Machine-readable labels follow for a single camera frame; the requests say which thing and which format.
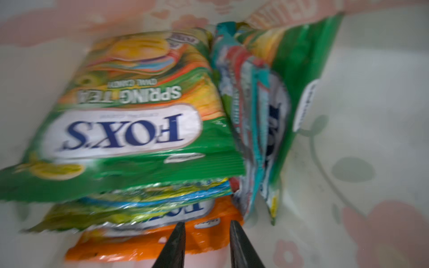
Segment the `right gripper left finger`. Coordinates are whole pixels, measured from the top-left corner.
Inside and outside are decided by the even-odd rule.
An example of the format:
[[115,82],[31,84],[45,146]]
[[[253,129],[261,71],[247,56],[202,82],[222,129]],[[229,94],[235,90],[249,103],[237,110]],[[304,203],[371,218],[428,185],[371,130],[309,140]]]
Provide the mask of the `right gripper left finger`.
[[185,223],[176,224],[152,268],[184,268]]

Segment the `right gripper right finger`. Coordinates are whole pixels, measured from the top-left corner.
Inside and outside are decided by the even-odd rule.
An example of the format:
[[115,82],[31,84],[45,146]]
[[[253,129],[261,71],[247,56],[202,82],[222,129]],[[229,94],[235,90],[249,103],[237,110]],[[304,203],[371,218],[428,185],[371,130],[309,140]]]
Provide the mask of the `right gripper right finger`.
[[230,224],[230,252],[233,268],[265,268],[240,223]]

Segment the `yellow green Fox's candy bag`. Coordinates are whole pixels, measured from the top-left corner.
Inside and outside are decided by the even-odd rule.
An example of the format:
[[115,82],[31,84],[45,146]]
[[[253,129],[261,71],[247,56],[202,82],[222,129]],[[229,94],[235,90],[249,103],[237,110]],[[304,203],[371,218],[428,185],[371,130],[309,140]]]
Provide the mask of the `yellow green Fox's candy bag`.
[[225,178],[92,194],[55,204],[40,223],[26,229],[26,232],[84,231],[104,226],[143,223],[175,209],[212,201],[231,193],[229,180]]

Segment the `white floral paper bag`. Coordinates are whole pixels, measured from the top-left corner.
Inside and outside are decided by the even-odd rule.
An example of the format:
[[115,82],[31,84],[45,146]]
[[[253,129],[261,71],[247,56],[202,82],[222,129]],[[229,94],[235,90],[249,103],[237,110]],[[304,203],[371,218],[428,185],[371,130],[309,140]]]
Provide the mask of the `white floral paper bag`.
[[244,225],[267,268],[429,265],[427,1],[2,1],[1,167],[98,39],[219,22],[344,18],[283,166],[277,222]]

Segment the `green Fox's spring tea bag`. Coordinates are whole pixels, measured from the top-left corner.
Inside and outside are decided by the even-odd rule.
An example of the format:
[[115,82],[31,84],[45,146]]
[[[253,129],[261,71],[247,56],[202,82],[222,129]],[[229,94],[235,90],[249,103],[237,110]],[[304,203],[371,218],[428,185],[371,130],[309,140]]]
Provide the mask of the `green Fox's spring tea bag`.
[[201,28],[95,42],[21,163],[1,170],[3,201],[60,203],[245,173]]

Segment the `teal Fox's candy bag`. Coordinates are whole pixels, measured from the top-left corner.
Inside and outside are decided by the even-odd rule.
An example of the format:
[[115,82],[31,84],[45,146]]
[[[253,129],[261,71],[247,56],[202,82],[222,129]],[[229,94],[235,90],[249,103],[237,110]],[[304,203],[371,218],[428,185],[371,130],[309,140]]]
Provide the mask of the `teal Fox's candy bag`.
[[224,110],[232,124],[245,163],[245,175],[236,177],[233,200],[243,218],[251,214],[257,194],[268,185],[278,138],[284,125],[273,125],[288,113],[284,85],[269,64],[235,37],[236,23],[216,25],[211,65],[218,79]]

